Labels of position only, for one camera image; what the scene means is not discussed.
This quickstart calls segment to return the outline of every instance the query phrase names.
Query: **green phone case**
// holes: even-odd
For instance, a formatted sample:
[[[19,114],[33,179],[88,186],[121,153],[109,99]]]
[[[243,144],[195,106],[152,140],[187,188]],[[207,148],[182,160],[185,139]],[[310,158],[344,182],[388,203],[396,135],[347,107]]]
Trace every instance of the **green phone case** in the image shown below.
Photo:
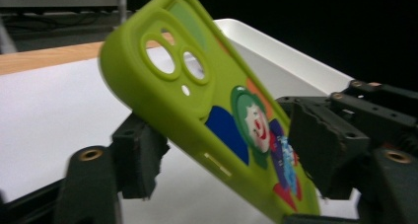
[[[319,214],[289,118],[198,0],[152,0],[106,39],[100,65],[135,114],[269,218]]]

